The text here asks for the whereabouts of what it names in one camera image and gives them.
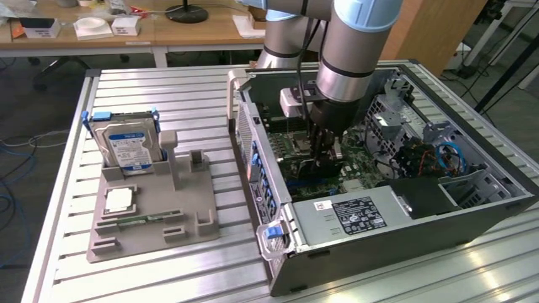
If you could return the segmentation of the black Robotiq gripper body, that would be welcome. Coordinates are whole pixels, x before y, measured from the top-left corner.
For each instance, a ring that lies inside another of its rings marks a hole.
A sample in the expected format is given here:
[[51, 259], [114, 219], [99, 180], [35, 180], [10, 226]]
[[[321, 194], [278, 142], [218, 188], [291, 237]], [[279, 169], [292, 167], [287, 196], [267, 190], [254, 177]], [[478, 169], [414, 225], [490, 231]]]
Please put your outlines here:
[[359, 102], [315, 101], [310, 118], [315, 125], [334, 134], [342, 134], [353, 124]]

